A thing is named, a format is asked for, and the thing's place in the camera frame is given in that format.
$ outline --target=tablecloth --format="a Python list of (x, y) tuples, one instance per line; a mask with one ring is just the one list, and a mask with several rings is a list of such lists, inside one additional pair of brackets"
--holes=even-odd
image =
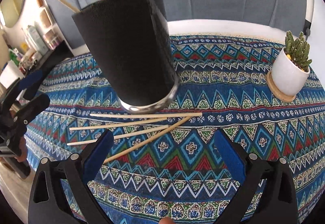
[[(177, 223), (212, 223), (239, 187), (214, 146), (212, 136), (218, 128), (262, 159), (285, 157), (294, 176), (299, 222), (308, 215), (325, 186), (325, 91), (311, 70), (292, 103), (273, 96), (265, 77), (282, 47), (245, 37), (171, 36), (181, 85), (176, 99), (162, 112), (200, 110), (203, 116), (101, 167), (88, 185), (115, 224), (154, 223), (164, 216)], [(66, 143), (95, 139), (103, 132), (70, 132), (69, 127), (126, 121), (89, 115), (124, 113), (91, 54), (57, 65), (39, 92), (48, 94), (51, 105), (26, 133), (28, 161), (35, 169), (44, 156), (66, 159), (84, 148)], [(176, 120), (112, 131), (117, 135)], [(151, 135), (115, 140), (109, 155)], [(69, 185), (62, 184), (71, 208), (80, 215)], [(246, 218), (253, 214), (263, 187), (261, 181)]]

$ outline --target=bamboo coaster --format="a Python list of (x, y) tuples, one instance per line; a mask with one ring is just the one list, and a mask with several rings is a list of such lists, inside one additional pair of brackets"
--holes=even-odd
[(295, 98), (296, 95), (294, 96), (288, 96), (286, 94), (284, 94), (283, 92), (281, 92), (277, 86), (274, 84), (273, 79), (272, 79), (272, 75), (271, 75), (271, 71), (269, 71), (266, 75), (266, 82), (270, 88), (270, 90), (272, 91), (273, 95), (278, 98), (279, 100), (286, 102), (286, 103), (290, 103), (292, 102)]

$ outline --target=wooden chopstick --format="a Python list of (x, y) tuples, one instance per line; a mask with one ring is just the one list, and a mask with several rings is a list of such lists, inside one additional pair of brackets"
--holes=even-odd
[(122, 118), (122, 119), (137, 119), (137, 118), (175, 118), (175, 117), (199, 117), (202, 116), (202, 112), (184, 112), (184, 113), (166, 113), (166, 114), (96, 114), (91, 113), (93, 117), (104, 118)]
[(184, 122), (188, 121), (190, 118), (191, 118), (191, 117), (185, 117), (184, 119), (181, 119), (180, 121), (178, 121), (178, 122), (176, 122), (175, 124), (171, 125), (171, 126), (168, 127), (167, 129), (164, 129), (164, 130), (162, 130), (161, 132), (156, 133), (154, 136), (152, 136), (152, 137), (150, 137), (150, 138), (148, 138), (148, 139), (146, 139), (146, 140), (144, 140), (144, 141), (142, 141), (142, 142), (140, 142), (140, 143), (138, 143), (138, 144), (136, 144), (136, 145), (134, 145), (134, 146), (132, 146), (132, 147), (130, 147), (130, 148), (128, 148), (128, 149), (126, 149), (126, 150), (120, 152), (120, 153), (118, 153), (118, 154), (115, 154), (115, 155), (113, 155), (113, 156), (107, 158), (107, 159), (103, 162), (103, 164), (105, 164), (105, 163), (107, 163), (107, 162), (110, 162), (110, 161), (113, 161), (113, 160), (115, 160), (115, 159), (117, 159), (117, 158), (119, 158), (119, 157), (121, 157), (121, 156), (123, 156), (123, 155), (126, 155), (126, 154), (128, 154), (128, 153), (130, 153), (130, 152), (132, 152), (132, 151), (134, 151), (134, 150), (136, 150), (136, 149), (138, 149), (138, 148), (140, 148), (140, 147), (142, 147), (142, 146), (144, 146), (144, 145), (146, 145), (146, 144), (148, 144), (148, 143), (150, 143), (150, 142), (152, 142), (152, 141), (158, 139), (160, 136), (163, 136), (164, 134), (168, 133), (169, 131), (171, 131), (171, 130), (177, 128), (178, 126), (180, 126), (180, 125), (183, 124)]
[(71, 127), (69, 130), (91, 130), (91, 129), (107, 129), (107, 128), (117, 128), (117, 127), (125, 127), (131, 125), (141, 125), (147, 124), (152, 122), (158, 122), (166, 120), (167, 118), (159, 118), (159, 119), (151, 119), (151, 120), (139, 120), (139, 121), (132, 121), (132, 122), (121, 122), (121, 123), (111, 123), (105, 125), (98, 125), (98, 126), (85, 126), (85, 127)]
[(60, 3), (62, 3), (64, 6), (67, 6), (70, 10), (72, 10), (74, 13), (79, 13), (80, 10), (77, 7), (74, 7), (71, 3), (67, 2), (66, 0), (58, 0)]
[[(145, 134), (145, 133), (149, 133), (149, 132), (153, 132), (153, 131), (163, 130), (163, 129), (166, 129), (168, 127), (169, 127), (169, 125), (163, 125), (163, 126), (158, 126), (158, 127), (146, 129), (146, 130), (134, 131), (134, 132), (130, 132), (130, 133), (126, 133), (126, 134), (121, 134), (121, 135), (115, 135), (114, 136), (114, 140), (115, 139), (122, 139), (122, 138), (126, 138), (126, 137), (132, 137), (132, 136), (136, 136), (136, 135), (140, 135), (140, 134)], [(93, 143), (93, 142), (96, 142), (96, 141), (97, 141), (97, 139), (95, 139), (95, 140), (88, 140), (88, 141), (70, 142), (70, 143), (67, 143), (67, 146), (81, 145), (81, 144), (89, 144), (89, 143)]]

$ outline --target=metal bolt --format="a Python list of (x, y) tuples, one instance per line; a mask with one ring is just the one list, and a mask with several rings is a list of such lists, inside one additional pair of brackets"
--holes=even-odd
[(282, 164), (286, 164), (287, 163), (287, 160), (285, 159), (285, 158), (283, 158), (283, 157), (281, 157), (280, 159), (279, 159), (279, 161), (280, 161), (280, 163), (282, 163)]
[(47, 157), (44, 157), (42, 160), (41, 160), (41, 164), (46, 164), (48, 162), (48, 158)]
[(254, 154), (254, 153), (250, 153), (250, 154), (248, 155), (248, 157), (251, 158), (252, 160), (256, 160), (256, 159), (257, 159), (257, 155)]
[(71, 154), (71, 160), (77, 160), (79, 158), (79, 154)]

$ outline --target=green succulent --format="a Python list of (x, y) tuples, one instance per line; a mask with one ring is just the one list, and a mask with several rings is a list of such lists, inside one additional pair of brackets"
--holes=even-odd
[(289, 59), (299, 68), (305, 72), (308, 71), (308, 66), (312, 62), (308, 60), (310, 45), (303, 38), (303, 32), (300, 33), (299, 38), (294, 40), (292, 32), (288, 31), (285, 37), (284, 52), (286, 55), (290, 55)]

